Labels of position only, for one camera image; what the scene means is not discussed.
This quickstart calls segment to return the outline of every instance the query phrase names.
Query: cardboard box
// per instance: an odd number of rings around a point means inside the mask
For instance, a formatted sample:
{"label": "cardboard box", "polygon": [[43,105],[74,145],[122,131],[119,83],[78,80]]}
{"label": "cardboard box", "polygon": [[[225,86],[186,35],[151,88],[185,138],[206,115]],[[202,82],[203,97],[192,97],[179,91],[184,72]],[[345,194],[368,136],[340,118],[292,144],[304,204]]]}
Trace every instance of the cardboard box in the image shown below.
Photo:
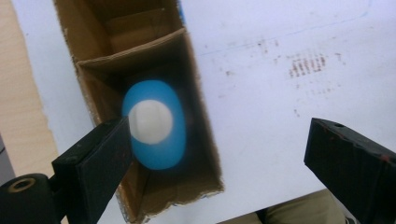
{"label": "cardboard box", "polygon": [[186,115],[182,162],[154,172],[135,161],[121,181],[117,194],[126,220],[142,222],[171,204],[223,191],[200,79],[177,2],[56,0],[55,5],[96,124],[119,117],[124,94],[147,79],[172,86]]}

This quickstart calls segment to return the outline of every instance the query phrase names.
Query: wooden board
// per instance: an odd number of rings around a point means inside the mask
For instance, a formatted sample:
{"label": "wooden board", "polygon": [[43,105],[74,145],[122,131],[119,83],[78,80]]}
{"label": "wooden board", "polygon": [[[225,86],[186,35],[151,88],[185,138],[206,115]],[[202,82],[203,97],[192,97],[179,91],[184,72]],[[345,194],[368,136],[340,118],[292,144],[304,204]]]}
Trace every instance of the wooden board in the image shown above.
{"label": "wooden board", "polygon": [[0,132],[8,156],[15,175],[52,175],[58,152],[9,0],[0,0],[0,29]]}

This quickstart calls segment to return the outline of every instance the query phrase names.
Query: white circle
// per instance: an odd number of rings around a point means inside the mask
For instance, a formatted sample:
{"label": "white circle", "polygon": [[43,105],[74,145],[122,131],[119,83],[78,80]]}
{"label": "white circle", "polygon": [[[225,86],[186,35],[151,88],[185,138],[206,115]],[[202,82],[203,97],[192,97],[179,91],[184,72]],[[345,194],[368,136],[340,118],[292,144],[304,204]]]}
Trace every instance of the white circle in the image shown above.
{"label": "white circle", "polygon": [[173,117],[169,108],[156,100],[137,103],[129,111],[129,129],[139,142],[158,144],[172,131]]}

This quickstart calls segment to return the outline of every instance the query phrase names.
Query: cardboard divider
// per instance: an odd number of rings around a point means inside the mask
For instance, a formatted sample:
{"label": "cardboard divider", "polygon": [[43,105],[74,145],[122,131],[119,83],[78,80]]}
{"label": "cardboard divider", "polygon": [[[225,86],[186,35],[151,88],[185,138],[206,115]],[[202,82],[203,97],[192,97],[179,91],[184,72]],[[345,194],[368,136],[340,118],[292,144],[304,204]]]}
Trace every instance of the cardboard divider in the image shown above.
{"label": "cardboard divider", "polygon": [[182,28],[173,0],[55,0],[76,62],[121,52]]}
{"label": "cardboard divider", "polygon": [[182,104],[187,147],[171,169],[150,171],[134,161],[117,195],[128,222],[141,223],[172,204],[224,190],[191,43],[176,0],[55,0],[78,81],[96,124],[120,117],[135,83],[159,79]]}

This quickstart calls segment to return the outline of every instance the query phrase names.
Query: screw hole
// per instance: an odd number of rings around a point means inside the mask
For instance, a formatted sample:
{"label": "screw hole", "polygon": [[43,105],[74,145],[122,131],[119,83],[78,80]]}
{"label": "screw hole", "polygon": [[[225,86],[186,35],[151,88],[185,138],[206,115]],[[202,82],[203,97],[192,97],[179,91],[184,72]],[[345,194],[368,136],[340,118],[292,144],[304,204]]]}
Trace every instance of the screw hole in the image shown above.
{"label": "screw hole", "polygon": [[344,128],[345,126],[339,123],[334,124],[335,127],[337,128]]}
{"label": "screw hole", "polygon": [[35,179],[28,177],[24,179],[20,179],[13,183],[11,186],[8,188],[8,192],[10,193],[18,193],[21,191],[24,191],[26,189],[29,189],[35,184]]}

